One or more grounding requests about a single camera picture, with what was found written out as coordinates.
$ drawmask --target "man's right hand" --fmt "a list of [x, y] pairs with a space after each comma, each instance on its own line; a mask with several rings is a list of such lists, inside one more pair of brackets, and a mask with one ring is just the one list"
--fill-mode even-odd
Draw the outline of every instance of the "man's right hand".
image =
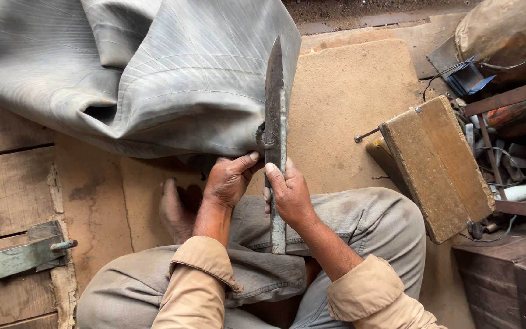
[[[320, 220], [311, 205], [306, 179], [289, 157], [285, 163], [285, 177], [273, 163], [265, 165], [265, 173], [273, 188], [275, 208], [291, 228], [299, 232], [319, 223]], [[264, 187], [262, 192], [267, 202], [265, 213], [269, 214], [271, 212], [271, 191]]]

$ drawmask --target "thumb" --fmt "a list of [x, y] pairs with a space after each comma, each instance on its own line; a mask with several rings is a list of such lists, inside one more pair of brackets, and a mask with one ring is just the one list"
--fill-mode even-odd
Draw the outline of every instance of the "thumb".
[[265, 165], [265, 173], [274, 191], [282, 191], [285, 188], [285, 178], [283, 178], [281, 170], [277, 166], [271, 162], [267, 163]]
[[230, 168], [236, 173], [242, 173], [246, 169], [253, 167], [257, 161], [259, 161], [260, 156], [259, 152], [254, 151], [242, 157], [238, 157], [237, 159], [230, 161]]

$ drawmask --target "gray pants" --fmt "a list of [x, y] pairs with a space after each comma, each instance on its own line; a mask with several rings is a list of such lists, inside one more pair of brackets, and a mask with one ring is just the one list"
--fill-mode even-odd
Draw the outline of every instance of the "gray pants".
[[[425, 263], [425, 228], [420, 210], [401, 194], [380, 187], [311, 197], [316, 213], [359, 255], [386, 259], [417, 298]], [[269, 215], [265, 200], [244, 196], [235, 208], [229, 236], [229, 258], [241, 293], [225, 300], [225, 328], [274, 328], [235, 307], [293, 295], [303, 299], [292, 328], [352, 328], [328, 314], [328, 276], [321, 271], [306, 289], [304, 259], [311, 255], [296, 232], [288, 228], [288, 253], [269, 253]], [[117, 258], [103, 267], [78, 303], [82, 329], [150, 328], [168, 287], [169, 262], [179, 246], [162, 246]]]

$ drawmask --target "fingernail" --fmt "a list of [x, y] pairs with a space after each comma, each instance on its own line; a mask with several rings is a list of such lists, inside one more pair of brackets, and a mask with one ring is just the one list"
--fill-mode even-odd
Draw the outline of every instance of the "fingernail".
[[275, 165], [271, 162], [265, 165], [265, 172], [267, 173], [267, 175], [270, 174], [274, 169], [275, 169]]

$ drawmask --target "knife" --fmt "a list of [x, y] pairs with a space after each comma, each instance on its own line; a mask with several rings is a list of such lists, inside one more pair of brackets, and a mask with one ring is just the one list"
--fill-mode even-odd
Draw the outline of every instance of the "knife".
[[[283, 59], [281, 38], [277, 35], [269, 60], [265, 77], [265, 164], [274, 163], [285, 174], [286, 149], [286, 108], [283, 89]], [[265, 187], [271, 189], [271, 253], [285, 255], [286, 224], [275, 208], [273, 188], [265, 176]]]

